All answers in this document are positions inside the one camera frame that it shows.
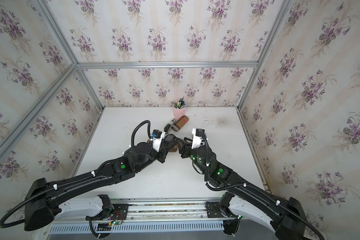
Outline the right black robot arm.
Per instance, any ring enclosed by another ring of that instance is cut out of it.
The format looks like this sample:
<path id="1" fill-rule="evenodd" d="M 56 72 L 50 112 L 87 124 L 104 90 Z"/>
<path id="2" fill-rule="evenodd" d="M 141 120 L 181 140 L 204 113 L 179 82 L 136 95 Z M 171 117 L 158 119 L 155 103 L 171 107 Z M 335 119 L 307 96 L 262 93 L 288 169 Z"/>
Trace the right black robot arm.
<path id="1" fill-rule="evenodd" d="M 203 129 L 195 129 L 192 139 L 179 139 L 178 146 L 181 157 L 191 159 L 194 169 L 204 176 L 206 187 L 214 192 L 224 192 L 220 210 L 227 217 L 236 216 L 238 221 L 246 217 L 263 222 L 279 240 L 304 240 L 306 229 L 318 239 L 324 239 L 308 221 L 297 199 L 291 197 L 287 200 L 272 195 L 220 163 Z"/>

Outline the wooden watch stand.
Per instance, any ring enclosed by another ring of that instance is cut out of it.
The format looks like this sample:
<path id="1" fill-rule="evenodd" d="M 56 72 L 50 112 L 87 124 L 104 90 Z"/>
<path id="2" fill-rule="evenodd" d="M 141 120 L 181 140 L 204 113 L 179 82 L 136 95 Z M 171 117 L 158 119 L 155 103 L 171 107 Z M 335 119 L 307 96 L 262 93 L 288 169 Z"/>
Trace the wooden watch stand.
<path id="1" fill-rule="evenodd" d="M 168 150 L 169 153 L 175 153 L 179 150 L 179 145 L 174 146 L 172 149 Z"/>

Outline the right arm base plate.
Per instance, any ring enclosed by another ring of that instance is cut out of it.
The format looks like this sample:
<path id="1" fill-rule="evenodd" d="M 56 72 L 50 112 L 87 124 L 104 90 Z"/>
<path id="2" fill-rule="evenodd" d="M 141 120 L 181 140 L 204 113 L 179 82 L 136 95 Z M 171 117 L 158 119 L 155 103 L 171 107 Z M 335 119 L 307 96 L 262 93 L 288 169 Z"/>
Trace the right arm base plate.
<path id="1" fill-rule="evenodd" d="M 205 202 L 205 208 L 208 218 L 243 218 L 243 216 L 235 215 L 227 206 L 220 204 L 218 201 Z"/>

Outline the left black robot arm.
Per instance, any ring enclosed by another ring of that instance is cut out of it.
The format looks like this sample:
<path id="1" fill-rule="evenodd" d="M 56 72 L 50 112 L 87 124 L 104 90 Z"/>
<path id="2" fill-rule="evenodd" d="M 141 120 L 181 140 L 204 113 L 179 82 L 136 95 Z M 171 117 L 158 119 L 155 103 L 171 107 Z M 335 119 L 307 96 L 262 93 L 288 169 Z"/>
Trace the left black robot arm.
<path id="1" fill-rule="evenodd" d="M 145 120 L 133 130 L 131 146 L 121 157 L 107 160 L 91 172 L 59 181 L 47 182 L 45 178 L 34 181 L 25 199 L 0 219 L 0 228 L 19 224 L 24 224 L 25 231 L 43 228 L 62 213 L 60 205 L 64 202 L 131 179 L 155 161 L 164 163 L 178 139 L 173 134 L 152 131 L 150 124 Z"/>

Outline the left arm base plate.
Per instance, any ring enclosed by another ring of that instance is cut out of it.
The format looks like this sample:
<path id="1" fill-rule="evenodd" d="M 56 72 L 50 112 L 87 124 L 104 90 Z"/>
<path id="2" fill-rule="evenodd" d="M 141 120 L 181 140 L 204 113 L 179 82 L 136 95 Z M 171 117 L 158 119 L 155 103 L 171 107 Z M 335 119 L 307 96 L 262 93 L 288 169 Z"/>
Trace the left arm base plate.
<path id="1" fill-rule="evenodd" d="M 92 219 L 92 221 L 123 221 L 126 220 L 129 204 L 112 204 L 112 209 L 104 209 L 94 217 L 86 216 L 86 221 Z"/>

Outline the black sport watch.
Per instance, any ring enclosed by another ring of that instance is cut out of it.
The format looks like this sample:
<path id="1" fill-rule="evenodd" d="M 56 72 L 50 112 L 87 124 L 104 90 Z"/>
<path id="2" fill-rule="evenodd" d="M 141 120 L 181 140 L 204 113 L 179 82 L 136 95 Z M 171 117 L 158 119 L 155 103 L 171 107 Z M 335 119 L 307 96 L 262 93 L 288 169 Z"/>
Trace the black sport watch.
<path id="1" fill-rule="evenodd" d="M 165 136 L 164 140 L 167 147 L 174 148 L 178 144 L 178 138 L 173 134 Z"/>

